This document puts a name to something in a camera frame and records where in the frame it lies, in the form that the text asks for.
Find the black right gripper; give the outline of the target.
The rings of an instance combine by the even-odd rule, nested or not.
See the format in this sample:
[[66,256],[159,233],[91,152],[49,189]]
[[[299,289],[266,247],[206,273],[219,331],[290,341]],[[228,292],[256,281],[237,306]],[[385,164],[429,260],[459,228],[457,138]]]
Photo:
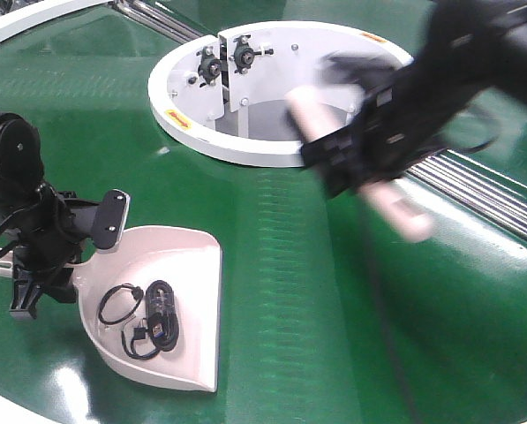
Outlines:
[[320,60],[318,81],[371,95],[354,122],[305,138],[300,148],[329,197],[395,178],[431,154],[431,138],[479,92],[476,80],[447,64],[417,58],[398,70],[385,54],[330,53]]

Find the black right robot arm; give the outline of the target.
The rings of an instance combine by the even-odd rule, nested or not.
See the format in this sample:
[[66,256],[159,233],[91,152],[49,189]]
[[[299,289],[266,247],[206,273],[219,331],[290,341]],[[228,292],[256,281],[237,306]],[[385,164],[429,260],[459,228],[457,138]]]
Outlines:
[[439,1],[409,64],[334,53],[326,79],[365,98],[348,125],[301,147],[304,165],[332,195],[398,178],[445,149],[440,130],[481,91],[527,106],[527,1]]

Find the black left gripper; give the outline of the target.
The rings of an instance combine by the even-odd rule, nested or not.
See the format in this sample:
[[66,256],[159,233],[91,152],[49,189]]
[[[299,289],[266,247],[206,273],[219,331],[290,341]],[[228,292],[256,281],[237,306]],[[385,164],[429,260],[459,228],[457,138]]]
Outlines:
[[58,303],[75,303],[73,268],[63,265],[80,261],[90,237],[96,249],[116,250],[130,200],[127,193],[113,189],[99,204],[47,182],[26,200],[0,200],[0,260],[9,253],[21,260],[12,262],[11,317],[35,320],[43,295]]

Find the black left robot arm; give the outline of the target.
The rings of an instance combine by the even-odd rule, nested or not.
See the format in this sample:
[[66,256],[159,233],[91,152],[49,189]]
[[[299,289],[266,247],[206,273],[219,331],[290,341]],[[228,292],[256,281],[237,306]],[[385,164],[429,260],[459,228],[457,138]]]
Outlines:
[[10,266],[11,316],[36,318],[43,295],[75,302],[72,272],[86,241],[99,251],[117,248],[129,204],[129,195],[117,189],[101,201],[58,191],[44,177],[38,130],[0,112],[0,265]]

